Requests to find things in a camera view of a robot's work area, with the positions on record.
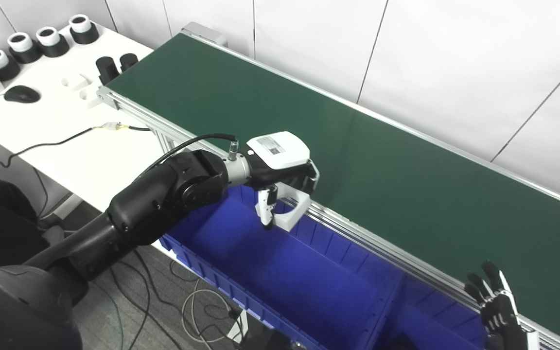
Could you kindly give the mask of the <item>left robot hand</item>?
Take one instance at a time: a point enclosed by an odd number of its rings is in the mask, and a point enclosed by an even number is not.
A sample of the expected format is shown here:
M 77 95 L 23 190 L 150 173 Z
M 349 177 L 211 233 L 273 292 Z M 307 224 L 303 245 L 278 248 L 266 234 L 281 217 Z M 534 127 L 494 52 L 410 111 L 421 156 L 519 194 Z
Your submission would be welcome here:
M 309 147 L 289 131 L 250 139 L 240 149 L 249 166 L 245 185 L 256 192 L 256 213 L 265 230 L 290 232 L 311 205 L 320 172 Z

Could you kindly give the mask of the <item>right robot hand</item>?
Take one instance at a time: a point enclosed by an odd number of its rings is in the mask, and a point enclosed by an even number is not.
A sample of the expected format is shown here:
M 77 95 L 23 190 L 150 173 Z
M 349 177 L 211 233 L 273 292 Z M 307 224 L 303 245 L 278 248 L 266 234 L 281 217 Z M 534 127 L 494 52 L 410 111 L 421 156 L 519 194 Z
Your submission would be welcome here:
M 488 279 L 474 272 L 467 273 L 464 292 L 479 307 L 486 332 L 484 349 L 540 350 L 538 332 L 522 327 L 515 297 L 502 270 L 491 261 L 482 262 L 481 268 Z

